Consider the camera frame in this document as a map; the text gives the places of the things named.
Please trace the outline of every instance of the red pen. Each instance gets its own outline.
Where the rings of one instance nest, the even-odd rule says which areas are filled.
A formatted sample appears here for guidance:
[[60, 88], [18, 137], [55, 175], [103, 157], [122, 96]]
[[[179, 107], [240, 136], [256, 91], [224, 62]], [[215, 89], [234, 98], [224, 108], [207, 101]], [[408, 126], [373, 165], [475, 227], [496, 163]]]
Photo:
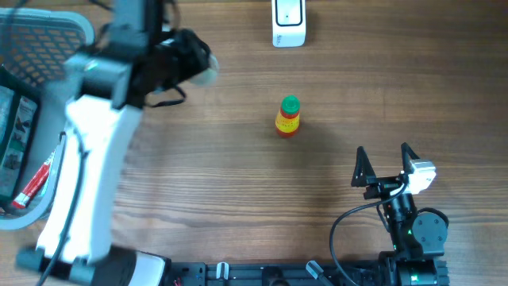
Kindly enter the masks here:
[[26, 208], [26, 205], [29, 203], [29, 201], [35, 196], [35, 194], [40, 190], [44, 183], [46, 183], [46, 180], [49, 177], [49, 169], [51, 168], [51, 163], [53, 162], [54, 156], [55, 152], [53, 151], [49, 158], [35, 173], [23, 191], [17, 195], [16, 199], [13, 201], [14, 207], [18, 209]]

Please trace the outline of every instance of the small bottle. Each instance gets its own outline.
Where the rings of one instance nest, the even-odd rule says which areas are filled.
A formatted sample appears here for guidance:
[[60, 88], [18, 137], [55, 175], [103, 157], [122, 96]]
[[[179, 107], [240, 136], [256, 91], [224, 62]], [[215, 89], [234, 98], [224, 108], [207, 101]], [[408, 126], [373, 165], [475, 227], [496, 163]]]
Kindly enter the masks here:
[[277, 133], [284, 138], [296, 134], [300, 126], [300, 101], [294, 95], [287, 96], [280, 105], [275, 119]]

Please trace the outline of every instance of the wood grain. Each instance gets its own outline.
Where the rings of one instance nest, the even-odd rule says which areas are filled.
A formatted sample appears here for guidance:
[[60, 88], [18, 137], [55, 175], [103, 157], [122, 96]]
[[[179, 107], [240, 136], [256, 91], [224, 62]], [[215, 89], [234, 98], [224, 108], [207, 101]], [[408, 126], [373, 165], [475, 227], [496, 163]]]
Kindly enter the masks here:
[[[312, 1], [306, 45], [287, 49], [271, 45], [269, 2], [181, 8], [221, 77], [184, 85], [182, 106], [146, 110], [125, 158], [115, 243], [174, 261], [327, 261], [333, 220], [364, 203], [349, 187], [356, 147], [387, 176], [407, 141], [438, 169], [416, 203], [450, 217], [452, 284], [506, 284], [505, 2]], [[96, 27], [109, 20], [92, 6], [54, 9]], [[302, 128], [285, 140], [274, 120], [290, 94], [302, 102]], [[36, 280], [13, 270], [13, 258], [43, 226], [0, 234], [2, 285]], [[375, 258], [391, 242], [370, 210], [344, 221], [336, 248]]]

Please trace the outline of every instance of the white device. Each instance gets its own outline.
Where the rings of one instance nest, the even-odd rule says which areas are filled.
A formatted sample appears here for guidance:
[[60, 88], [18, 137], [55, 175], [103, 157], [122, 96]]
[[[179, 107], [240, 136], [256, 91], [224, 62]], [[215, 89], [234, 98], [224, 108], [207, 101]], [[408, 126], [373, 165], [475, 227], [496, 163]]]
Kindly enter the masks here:
[[[89, 154], [79, 204], [69, 231], [70, 239], [60, 260], [72, 263], [77, 257], [87, 257], [88, 263], [94, 263], [110, 251], [114, 196], [125, 153], [141, 120], [142, 110], [131, 106], [115, 110], [111, 108], [109, 99], [84, 95], [69, 102], [66, 111], [82, 134]], [[67, 134], [55, 202], [37, 241], [37, 248], [44, 249], [46, 257], [52, 257], [60, 242], [60, 232], [77, 184], [80, 162], [78, 140], [72, 129]]]
[[273, 45], [276, 48], [298, 47], [305, 42], [305, 0], [271, 0]]

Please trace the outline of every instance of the black cable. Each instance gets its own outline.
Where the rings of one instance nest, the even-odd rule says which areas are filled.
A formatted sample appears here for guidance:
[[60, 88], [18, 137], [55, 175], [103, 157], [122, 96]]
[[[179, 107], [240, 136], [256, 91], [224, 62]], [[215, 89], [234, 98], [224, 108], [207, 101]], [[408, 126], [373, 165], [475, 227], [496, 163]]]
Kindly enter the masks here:
[[383, 213], [381, 213], [381, 210], [379, 209], [381, 205], [375, 206], [375, 210], [378, 212], [379, 219], [381, 219], [381, 222], [383, 223], [384, 229], [387, 230], [387, 232], [390, 232], [390, 227], [388, 227], [387, 221], [384, 219]]
[[185, 91], [183, 91], [183, 89], [181, 87], [178, 87], [178, 86], [175, 86], [173, 87], [176, 91], [178, 91], [178, 93], [182, 96], [181, 99], [175, 99], [175, 100], [165, 100], [165, 101], [161, 101], [161, 102], [158, 102], [156, 104], [147, 104], [145, 103], [146, 106], [150, 106], [151, 108], [156, 108], [156, 107], [162, 107], [162, 106], [174, 106], [174, 105], [177, 105], [177, 104], [180, 104], [180, 103], [184, 103], [185, 100], [187, 99], [187, 94], [185, 93]]
[[94, 4], [96, 6], [99, 6], [99, 7], [103, 8], [104, 10], [113, 12], [113, 8], [111, 8], [110, 6], [108, 6], [105, 3], [100, 2], [99, 0], [88, 0], [88, 2], [90, 2], [91, 4]]
[[363, 205], [360, 207], [355, 207], [354, 209], [351, 209], [349, 211], [346, 211], [332, 225], [332, 229], [330, 230], [329, 244], [330, 244], [330, 253], [332, 254], [333, 262], [337, 266], [337, 269], [341, 272], [342, 276], [344, 276], [345, 279], [347, 279], [349, 282], [351, 282], [355, 286], [359, 286], [359, 285], [357, 283], [355, 283], [355, 281], [353, 281], [351, 279], [351, 277], [349, 277], [349, 275], [342, 269], [341, 264], [339, 263], [339, 260], [337, 259], [337, 255], [335, 254], [335, 248], [333, 247], [333, 236], [335, 234], [335, 229], [337, 228], [337, 225], [339, 224], [339, 222], [341, 222], [341, 220], [348, 217], [349, 215], [352, 215], [358, 211], [365, 210], [369, 207], [377, 207], [377, 206], [382, 205], [384, 203], [389, 203], [392, 200], [397, 199], [400, 195], [402, 195], [402, 193], [404, 193], [404, 191], [406, 190], [408, 179], [407, 179], [406, 174], [403, 174], [401, 176], [402, 176], [402, 182], [404, 183], [404, 185], [402, 186], [401, 190], [397, 194], [395, 194], [394, 196], [391, 196], [388, 199], [378, 201], [375, 203], [369, 203], [369, 204], [366, 204], [366, 205]]
[[433, 213], [433, 214], [439, 216], [441, 219], [444, 220], [444, 224], [446, 225], [446, 228], [448, 228], [450, 221], [448, 220], [448, 217], [446, 216], [446, 214], [443, 214], [441, 211], [438, 211], [432, 207], [424, 207], [424, 208], [418, 210], [419, 214], [422, 212], [429, 212], [429, 213]]
[[78, 206], [78, 198], [79, 194], [81, 193], [81, 186], [83, 184], [83, 174], [85, 169], [85, 163], [87, 162], [88, 152], [85, 151], [83, 137], [81, 136], [81, 133], [79, 132], [77, 126], [72, 120], [68, 121], [73, 125], [74, 132], [78, 140], [78, 150], [80, 154], [78, 179], [76, 181], [76, 187], [74, 190], [74, 195], [72, 196], [71, 205], [69, 206], [69, 212], [67, 213], [67, 217], [65, 218], [65, 223], [63, 225], [62, 232], [60, 233], [60, 241], [58, 242], [58, 246], [56, 247], [56, 250], [53, 256], [51, 257], [51, 260], [49, 261], [48, 267], [46, 267], [45, 271], [40, 276], [40, 279], [37, 282], [36, 286], [41, 286], [46, 281], [46, 279], [48, 279], [49, 275], [51, 274], [51, 271], [53, 270], [53, 268], [56, 265], [56, 262], [58, 261], [58, 258], [60, 257], [60, 254], [64, 250], [65, 244], [69, 241], [68, 234], [69, 230], [71, 229], [72, 219], [74, 218], [76, 207]]

